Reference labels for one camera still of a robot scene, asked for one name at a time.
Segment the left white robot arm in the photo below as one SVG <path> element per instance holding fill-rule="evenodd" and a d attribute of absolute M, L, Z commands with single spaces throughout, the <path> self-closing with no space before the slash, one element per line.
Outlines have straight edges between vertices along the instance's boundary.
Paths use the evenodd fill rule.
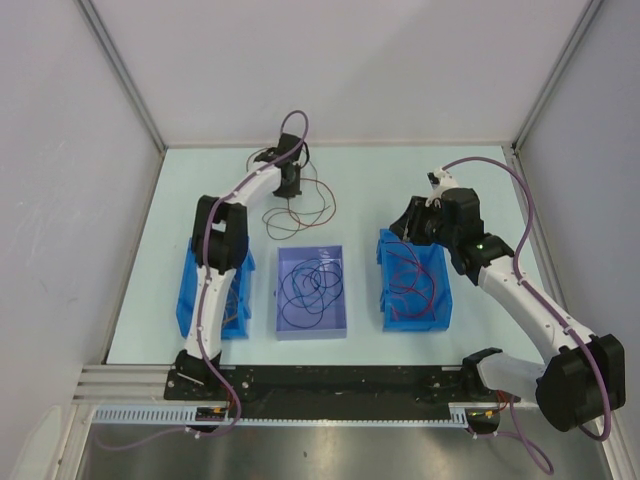
<path fill-rule="evenodd" d="M 194 308 L 189 333 L 174 371 L 197 398 L 214 397 L 221 387 L 217 371 L 221 332 L 232 281 L 249 250 L 248 210 L 267 196 L 300 194 L 299 158 L 305 140 L 282 133 L 278 144 L 259 154 L 239 184 L 221 197 L 199 199 L 191 236 L 196 264 Z"/>

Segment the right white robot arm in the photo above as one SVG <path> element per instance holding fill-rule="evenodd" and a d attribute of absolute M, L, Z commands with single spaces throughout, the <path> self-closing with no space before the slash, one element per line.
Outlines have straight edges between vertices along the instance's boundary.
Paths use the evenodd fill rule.
<path fill-rule="evenodd" d="M 485 232 L 476 192 L 446 188 L 429 198 L 414 196 L 390 226 L 416 246 L 440 245 L 455 270 L 496 300 L 527 334 L 542 361 L 514 358 L 486 349 L 466 358 L 463 393 L 484 401 L 496 390 L 535 403 L 557 430 L 585 429 L 601 418 L 606 440 L 612 413 L 626 402 L 625 351 L 612 334 L 597 336 L 528 281 L 516 253 L 500 237 Z"/>

